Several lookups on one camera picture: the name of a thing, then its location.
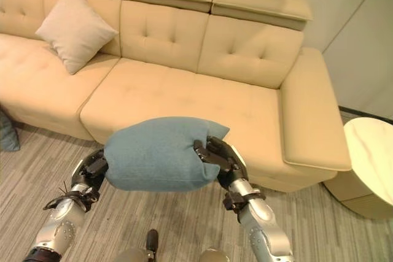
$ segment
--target blue pillow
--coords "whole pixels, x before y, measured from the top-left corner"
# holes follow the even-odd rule
[[[0,110],[0,150],[13,152],[19,149],[18,134],[11,121]]]
[[[220,167],[203,163],[195,139],[224,138],[229,128],[213,121],[165,117],[114,133],[104,148],[107,180],[121,190],[189,191],[212,182]]]

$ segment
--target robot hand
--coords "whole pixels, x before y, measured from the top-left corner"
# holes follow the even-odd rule
[[[104,151],[97,150],[82,159],[72,174],[72,188],[45,207],[54,209],[24,262],[59,262],[73,242],[84,215],[99,199],[99,188],[108,165]]]
[[[208,137],[206,148],[201,141],[195,141],[194,150],[205,163],[220,165],[217,179],[228,191],[224,206],[238,215],[257,260],[293,262],[288,237],[277,225],[274,212],[264,201],[266,197],[248,182],[246,165],[236,148],[216,137]]]

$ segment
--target side table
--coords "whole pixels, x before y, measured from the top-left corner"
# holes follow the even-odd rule
[[[324,182],[352,211],[372,219],[393,218],[393,125],[355,118],[344,126],[352,170]]]

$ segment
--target sofa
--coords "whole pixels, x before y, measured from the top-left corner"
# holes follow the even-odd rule
[[[250,181],[278,191],[350,170],[324,59],[302,47],[305,0],[87,1],[119,35],[69,75],[35,34],[57,0],[0,0],[0,105],[13,120],[102,144],[151,118],[216,121]]]

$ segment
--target gray carpet floor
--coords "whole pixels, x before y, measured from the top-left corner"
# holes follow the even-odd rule
[[[49,216],[44,205],[70,185],[78,161],[99,148],[94,142],[18,125],[19,152],[0,153],[0,261],[22,261]],[[247,236],[221,202],[217,183],[190,193],[116,190],[107,182],[86,214],[62,261],[113,261],[142,247],[151,228],[160,233],[159,261],[198,261],[207,247],[232,261],[256,261]],[[337,202],[321,184],[295,193],[265,190],[267,203],[287,233],[298,262],[393,261],[393,221],[364,219]]]

